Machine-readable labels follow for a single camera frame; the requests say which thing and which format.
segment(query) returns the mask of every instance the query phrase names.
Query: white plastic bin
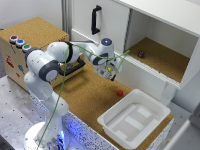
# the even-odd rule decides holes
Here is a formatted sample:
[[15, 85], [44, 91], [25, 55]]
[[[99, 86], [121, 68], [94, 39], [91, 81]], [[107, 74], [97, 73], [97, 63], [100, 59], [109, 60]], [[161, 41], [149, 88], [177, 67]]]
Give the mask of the white plastic bin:
[[136, 149], [169, 113], [169, 108], [135, 89], [102, 114], [98, 122], [122, 147]]

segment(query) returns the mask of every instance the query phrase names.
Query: cardboard box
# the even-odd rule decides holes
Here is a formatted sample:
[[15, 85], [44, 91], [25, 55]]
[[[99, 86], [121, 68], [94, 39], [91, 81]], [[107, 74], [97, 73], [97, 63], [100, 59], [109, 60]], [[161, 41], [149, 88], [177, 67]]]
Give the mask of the cardboard box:
[[[6, 74], [25, 90], [28, 90], [24, 83], [24, 75], [28, 72], [25, 63], [25, 54], [21, 49], [10, 44], [9, 39], [12, 35], [17, 35], [19, 39], [25, 40], [26, 44], [29, 44], [32, 47], [38, 47], [43, 51], [45, 51], [47, 46], [52, 42], [69, 41], [69, 35], [66, 32], [39, 17], [0, 31], [0, 50]], [[65, 79], [70, 78], [81, 70], [83, 70], [83, 68], [67, 76]], [[57, 78], [51, 82], [51, 85], [55, 87], [61, 82], [62, 76], [58, 75]]]

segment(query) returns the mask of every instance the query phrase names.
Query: white robotic arm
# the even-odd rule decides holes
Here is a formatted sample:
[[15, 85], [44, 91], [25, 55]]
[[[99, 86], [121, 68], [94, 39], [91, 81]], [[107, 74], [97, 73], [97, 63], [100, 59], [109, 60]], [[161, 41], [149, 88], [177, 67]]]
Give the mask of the white robotic arm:
[[65, 61], [67, 63], [79, 62], [79, 65], [67, 69], [65, 75], [84, 66], [84, 61], [79, 58], [81, 52], [95, 66], [94, 71], [106, 79], [114, 80], [115, 76], [112, 75], [112, 72], [121, 71], [122, 60], [115, 58], [114, 46], [110, 39], [101, 40], [98, 47], [93, 42], [53, 42], [45, 52], [38, 48], [32, 48], [25, 54], [29, 72], [25, 75], [24, 81], [29, 92], [49, 111], [44, 126], [34, 139], [37, 145], [41, 141], [40, 148], [42, 150], [56, 149], [55, 147], [66, 149], [64, 141], [61, 145], [56, 145], [55, 141], [63, 130], [62, 116], [67, 114], [69, 106], [64, 99], [59, 99], [59, 95], [53, 91], [49, 82], [54, 80], [58, 73], [64, 75], [64, 71], [60, 69], [60, 63]]

